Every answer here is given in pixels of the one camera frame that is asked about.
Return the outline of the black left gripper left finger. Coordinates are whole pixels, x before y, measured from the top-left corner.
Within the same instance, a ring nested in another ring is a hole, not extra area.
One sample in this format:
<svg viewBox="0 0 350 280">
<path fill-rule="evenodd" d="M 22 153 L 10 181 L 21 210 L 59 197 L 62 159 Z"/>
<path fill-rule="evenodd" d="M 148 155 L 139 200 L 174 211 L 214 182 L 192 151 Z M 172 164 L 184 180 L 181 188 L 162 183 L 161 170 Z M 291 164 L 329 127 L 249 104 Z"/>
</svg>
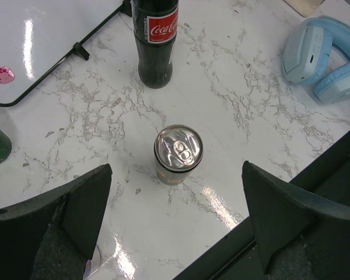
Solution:
<svg viewBox="0 0 350 280">
<path fill-rule="evenodd" d="M 0 209 L 0 279 L 83 279 L 109 197 L 109 164 Z"/>
</svg>

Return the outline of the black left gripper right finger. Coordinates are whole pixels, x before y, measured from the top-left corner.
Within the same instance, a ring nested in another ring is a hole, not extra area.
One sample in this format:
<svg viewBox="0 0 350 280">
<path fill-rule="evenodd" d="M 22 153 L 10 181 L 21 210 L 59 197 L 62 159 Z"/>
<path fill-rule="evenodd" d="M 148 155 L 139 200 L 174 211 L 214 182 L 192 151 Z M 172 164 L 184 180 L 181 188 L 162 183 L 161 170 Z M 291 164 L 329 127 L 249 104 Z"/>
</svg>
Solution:
<svg viewBox="0 0 350 280">
<path fill-rule="evenodd" d="M 287 183 L 248 161 L 243 189 L 265 274 L 275 258 L 303 246 L 316 279 L 350 279 L 350 206 Z"/>
</svg>

